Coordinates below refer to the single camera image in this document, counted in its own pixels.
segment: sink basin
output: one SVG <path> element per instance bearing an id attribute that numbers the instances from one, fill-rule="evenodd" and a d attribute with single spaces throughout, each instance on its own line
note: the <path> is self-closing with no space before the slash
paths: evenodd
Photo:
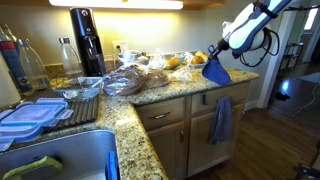
<path id="1" fill-rule="evenodd" d="M 25 170 L 28 167 L 26 165 L 31 166 L 30 164 L 43 157 L 56 160 L 61 167 L 55 169 L 51 166 L 50 169 L 50 166 L 46 166 L 47 169 L 36 167 Z M 107 170 L 117 167 L 114 134 L 106 129 L 72 134 L 1 153 L 0 162 L 0 177 L 4 177 L 10 170 L 14 169 L 16 173 L 22 169 L 26 171 L 21 173 L 24 180 L 106 179 Z"/>

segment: drawer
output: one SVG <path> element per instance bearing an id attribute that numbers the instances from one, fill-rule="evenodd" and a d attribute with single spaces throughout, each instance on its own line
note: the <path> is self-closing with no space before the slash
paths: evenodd
<path id="1" fill-rule="evenodd" d="M 197 93 L 192 95 L 191 115 L 196 116 L 215 111 L 217 99 L 222 96 L 230 96 L 233 105 L 244 103 L 250 82 L 227 86 L 219 89 Z"/>
<path id="2" fill-rule="evenodd" d="M 183 121 L 185 98 L 177 98 L 136 108 L 146 131 Z"/>

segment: wall outlet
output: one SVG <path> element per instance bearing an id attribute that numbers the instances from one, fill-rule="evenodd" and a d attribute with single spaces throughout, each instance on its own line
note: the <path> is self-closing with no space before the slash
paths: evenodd
<path id="1" fill-rule="evenodd" d="M 129 50 L 129 42 L 127 40 L 112 41 L 113 53 L 117 55 L 120 52 Z"/>

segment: kitchen counter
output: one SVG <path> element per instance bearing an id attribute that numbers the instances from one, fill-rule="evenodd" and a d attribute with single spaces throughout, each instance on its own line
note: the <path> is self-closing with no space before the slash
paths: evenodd
<path id="1" fill-rule="evenodd" d="M 229 85 L 259 77 L 252 72 L 227 67 L 226 70 L 231 77 Z M 168 179 L 137 115 L 135 106 L 222 87 L 205 79 L 200 69 L 192 70 L 192 76 L 191 82 L 171 79 L 170 83 L 164 87 L 141 90 L 131 96 L 110 97 L 101 92 L 96 122 L 43 134 L 37 141 L 91 129 L 111 128 L 115 133 L 121 179 Z"/>

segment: ceiling light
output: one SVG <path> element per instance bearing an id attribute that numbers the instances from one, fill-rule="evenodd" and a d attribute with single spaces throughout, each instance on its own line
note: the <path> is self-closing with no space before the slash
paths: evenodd
<path id="1" fill-rule="evenodd" d="M 171 0 L 49 0 L 53 6 L 132 8 L 132 9 L 182 9 L 182 1 Z"/>

